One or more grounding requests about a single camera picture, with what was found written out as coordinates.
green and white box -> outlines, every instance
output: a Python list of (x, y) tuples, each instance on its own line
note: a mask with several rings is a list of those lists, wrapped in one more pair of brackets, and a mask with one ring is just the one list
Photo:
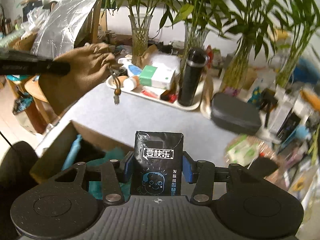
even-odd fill
[(143, 86), (170, 90), (173, 78), (174, 70), (171, 68), (146, 65), (139, 76), (139, 81)]

cartoon face logo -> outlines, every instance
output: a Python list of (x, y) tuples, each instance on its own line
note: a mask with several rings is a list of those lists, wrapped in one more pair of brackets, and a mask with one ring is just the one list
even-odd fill
[(164, 189), (164, 176), (159, 172), (148, 172), (143, 175), (142, 185), (151, 195), (158, 195)]

brown glove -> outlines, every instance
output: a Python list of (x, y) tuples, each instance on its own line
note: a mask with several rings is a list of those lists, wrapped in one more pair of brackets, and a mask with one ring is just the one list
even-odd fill
[(109, 68), (121, 66), (105, 43), (73, 49), (54, 61), (68, 62), (71, 67), (65, 76), (42, 74), (39, 78), (39, 86), (57, 115), (104, 82), (110, 75)]

glass vase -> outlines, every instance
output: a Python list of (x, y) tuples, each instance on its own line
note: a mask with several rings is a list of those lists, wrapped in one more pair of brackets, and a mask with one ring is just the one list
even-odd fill
[(132, 63), (137, 64), (139, 56), (148, 48), (148, 35), (152, 15), (129, 15), (132, 30)]
[(223, 76), (220, 86), (221, 92), (234, 97), (240, 93), (247, 75), (251, 48), (252, 45), (247, 45), (245, 42), (242, 42), (237, 54), (230, 62)]
[(297, 65), (298, 60), (296, 57), (289, 57), (287, 62), (284, 64), (283, 68), (278, 72), (276, 76), (276, 84), (279, 85), (282, 88), (285, 88), (292, 72), (295, 69), (295, 66)]
[(183, 56), (180, 63), (181, 74), (183, 74), (184, 68), (186, 66), (186, 60), (187, 60), (189, 50), (192, 47), (203, 48), (204, 41), (207, 38), (207, 35), (209, 33), (209, 29), (201, 29), (200, 26), (193, 27), (191, 23), (185, 22), (184, 26), (185, 26), (185, 38), (184, 38)]

wooden bead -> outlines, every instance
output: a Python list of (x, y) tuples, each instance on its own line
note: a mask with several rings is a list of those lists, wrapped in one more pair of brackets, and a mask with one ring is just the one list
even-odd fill
[(121, 95), (121, 89), (120, 89), (120, 88), (117, 88), (117, 89), (115, 90), (115, 95), (116, 95), (116, 96)]

